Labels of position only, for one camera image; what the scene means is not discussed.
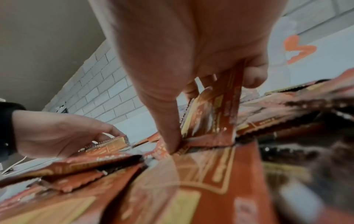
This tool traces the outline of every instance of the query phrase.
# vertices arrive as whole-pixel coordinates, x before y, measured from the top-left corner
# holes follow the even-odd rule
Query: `human hand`
[[[72,114],[16,110],[12,115],[17,151],[31,158],[69,157],[92,141],[124,134],[104,122]]]
[[[168,151],[181,141],[176,97],[198,96],[245,61],[245,87],[267,78],[267,43],[286,0],[89,0]]]

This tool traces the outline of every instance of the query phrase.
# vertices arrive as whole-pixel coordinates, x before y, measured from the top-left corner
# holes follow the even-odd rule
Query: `white brick wall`
[[[354,25],[354,0],[289,0],[284,14],[298,24],[301,44]],[[107,41],[84,62],[44,111],[66,102],[70,114],[116,124],[147,111]],[[183,94],[178,105],[187,101]]]

